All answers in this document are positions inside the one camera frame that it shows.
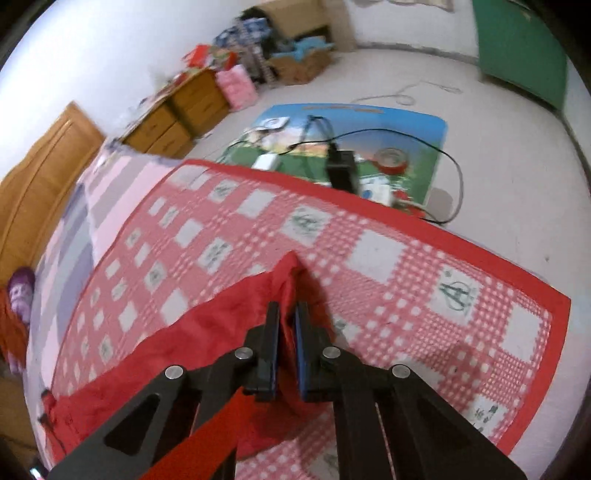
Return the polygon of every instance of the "white floor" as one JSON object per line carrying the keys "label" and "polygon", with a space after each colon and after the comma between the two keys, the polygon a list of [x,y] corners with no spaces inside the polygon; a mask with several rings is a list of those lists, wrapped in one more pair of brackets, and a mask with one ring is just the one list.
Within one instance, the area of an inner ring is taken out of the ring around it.
{"label": "white floor", "polygon": [[[413,106],[394,99],[364,103],[429,113],[447,122],[443,148],[460,163],[465,177],[463,208],[448,230],[536,273],[571,298],[588,295],[591,199],[573,144],[553,113],[482,82],[473,65],[396,50],[342,54],[310,84],[265,91],[255,106],[229,115],[189,157],[214,160],[276,103],[348,103],[420,80],[462,93],[423,83],[405,92],[416,99]],[[445,158],[434,187],[429,208],[445,218],[445,199],[455,201],[458,189],[454,167]]]}

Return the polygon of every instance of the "white wall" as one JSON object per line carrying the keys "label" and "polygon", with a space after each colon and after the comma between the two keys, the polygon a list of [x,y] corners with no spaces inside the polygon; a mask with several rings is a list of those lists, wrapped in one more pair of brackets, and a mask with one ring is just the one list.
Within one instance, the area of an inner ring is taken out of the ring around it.
{"label": "white wall", "polygon": [[591,162],[591,95],[570,60],[563,114],[587,161]]}
{"label": "white wall", "polygon": [[395,5],[387,0],[358,7],[346,0],[357,42],[404,44],[478,56],[472,0],[454,0],[454,12],[427,5]]}
{"label": "white wall", "polygon": [[109,134],[256,0],[57,0],[0,71],[0,179],[75,100]]}

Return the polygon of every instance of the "pink bag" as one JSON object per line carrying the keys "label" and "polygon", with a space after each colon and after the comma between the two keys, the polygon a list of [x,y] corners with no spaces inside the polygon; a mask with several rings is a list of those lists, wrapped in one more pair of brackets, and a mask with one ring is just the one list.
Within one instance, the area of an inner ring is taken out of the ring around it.
{"label": "pink bag", "polygon": [[234,112],[254,105],[258,100],[255,85],[242,65],[217,72],[216,81]]}

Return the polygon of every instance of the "roll of red tape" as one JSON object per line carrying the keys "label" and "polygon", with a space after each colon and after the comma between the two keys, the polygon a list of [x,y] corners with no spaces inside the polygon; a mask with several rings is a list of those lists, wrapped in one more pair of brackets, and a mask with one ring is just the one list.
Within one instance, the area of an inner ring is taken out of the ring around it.
{"label": "roll of red tape", "polygon": [[372,161],[378,170],[386,175],[402,175],[408,168],[408,155],[394,147],[378,150]]}

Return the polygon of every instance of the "metal screw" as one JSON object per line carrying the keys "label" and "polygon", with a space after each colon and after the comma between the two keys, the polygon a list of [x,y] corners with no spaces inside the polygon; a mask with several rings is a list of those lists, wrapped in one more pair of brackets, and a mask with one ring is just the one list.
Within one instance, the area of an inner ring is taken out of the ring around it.
{"label": "metal screw", "polygon": [[252,357],[252,349],[248,348],[247,346],[241,346],[240,348],[236,349],[234,352],[236,358],[239,360],[248,360]]}
{"label": "metal screw", "polygon": [[166,375],[166,378],[169,378],[170,380],[174,380],[180,377],[182,374],[183,367],[180,367],[178,365],[172,365],[164,371],[164,375]]}
{"label": "metal screw", "polygon": [[340,357],[340,350],[335,346],[328,346],[322,350],[322,355],[326,358],[338,358]]}
{"label": "metal screw", "polygon": [[410,369],[406,365],[394,365],[392,373],[397,378],[408,378],[410,376]]}

